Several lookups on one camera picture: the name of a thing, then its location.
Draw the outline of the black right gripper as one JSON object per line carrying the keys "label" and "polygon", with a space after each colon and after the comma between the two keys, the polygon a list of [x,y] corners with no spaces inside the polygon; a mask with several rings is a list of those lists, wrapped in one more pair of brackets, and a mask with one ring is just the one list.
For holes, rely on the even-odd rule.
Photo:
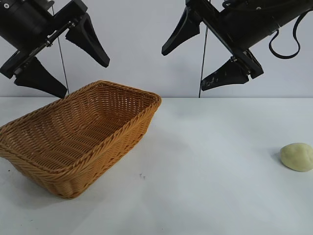
{"label": "black right gripper", "polygon": [[187,0],[184,12],[173,33],[161,48],[163,56],[168,55],[179,45],[200,34],[201,20],[232,54],[218,70],[201,81],[201,90],[244,84],[251,78],[264,73],[262,66],[249,48],[253,45],[250,35],[253,32],[248,17],[230,10],[219,12],[207,0]]}

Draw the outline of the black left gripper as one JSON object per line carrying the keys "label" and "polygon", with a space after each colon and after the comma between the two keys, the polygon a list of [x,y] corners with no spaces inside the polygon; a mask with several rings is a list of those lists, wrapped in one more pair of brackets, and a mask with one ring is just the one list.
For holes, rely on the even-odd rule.
{"label": "black left gripper", "polygon": [[[12,78],[14,72],[42,47],[55,32],[63,33],[71,23],[77,23],[66,34],[66,39],[107,68],[110,58],[103,49],[93,28],[88,7],[81,0],[71,0],[55,15],[48,11],[53,0],[2,0],[0,2],[0,36],[17,51],[2,65],[0,72]],[[67,88],[54,78],[34,57],[15,75],[14,84],[33,88],[58,98],[64,98]]]}

